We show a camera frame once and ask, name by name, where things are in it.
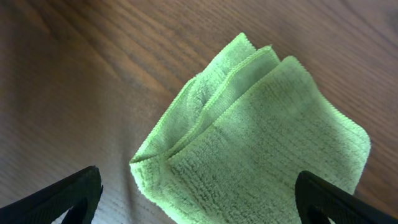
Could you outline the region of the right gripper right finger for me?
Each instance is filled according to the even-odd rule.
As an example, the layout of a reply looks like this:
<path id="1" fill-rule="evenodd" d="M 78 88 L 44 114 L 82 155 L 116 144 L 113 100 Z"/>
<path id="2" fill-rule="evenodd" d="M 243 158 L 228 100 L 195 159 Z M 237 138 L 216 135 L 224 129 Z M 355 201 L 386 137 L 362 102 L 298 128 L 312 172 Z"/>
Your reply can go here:
<path id="1" fill-rule="evenodd" d="M 304 170 L 295 183 L 302 224 L 397 224 L 397 219 Z"/>

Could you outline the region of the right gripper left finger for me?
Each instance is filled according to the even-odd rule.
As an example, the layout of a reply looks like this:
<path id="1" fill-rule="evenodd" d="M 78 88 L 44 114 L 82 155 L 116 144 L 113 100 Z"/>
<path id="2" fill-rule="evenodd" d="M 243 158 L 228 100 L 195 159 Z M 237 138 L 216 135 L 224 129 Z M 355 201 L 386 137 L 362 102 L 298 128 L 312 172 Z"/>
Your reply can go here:
<path id="1" fill-rule="evenodd" d="M 62 224 L 90 224 L 102 192 L 99 169 L 88 166 L 1 208 L 1 223 L 52 223 L 65 213 Z"/>

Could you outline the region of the green microfiber cloth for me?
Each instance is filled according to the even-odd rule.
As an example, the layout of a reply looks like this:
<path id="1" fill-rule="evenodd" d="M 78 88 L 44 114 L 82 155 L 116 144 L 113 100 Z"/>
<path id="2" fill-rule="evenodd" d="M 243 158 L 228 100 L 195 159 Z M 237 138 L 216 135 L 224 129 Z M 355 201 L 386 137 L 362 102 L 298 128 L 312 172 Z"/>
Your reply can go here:
<path id="1" fill-rule="evenodd" d="M 353 193 L 370 150 L 295 57 L 239 34 L 184 85 L 130 168 L 177 223 L 298 223 L 298 174 Z"/>

